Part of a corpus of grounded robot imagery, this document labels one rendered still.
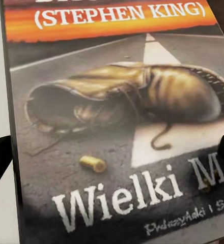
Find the hardback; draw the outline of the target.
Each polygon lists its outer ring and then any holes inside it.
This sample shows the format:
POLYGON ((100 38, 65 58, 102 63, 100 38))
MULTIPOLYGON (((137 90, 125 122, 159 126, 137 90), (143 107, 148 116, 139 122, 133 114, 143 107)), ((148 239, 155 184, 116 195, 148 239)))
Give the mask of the hardback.
POLYGON ((20 244, 224 239, 224 33, 206 0, 0 0, 20 244))

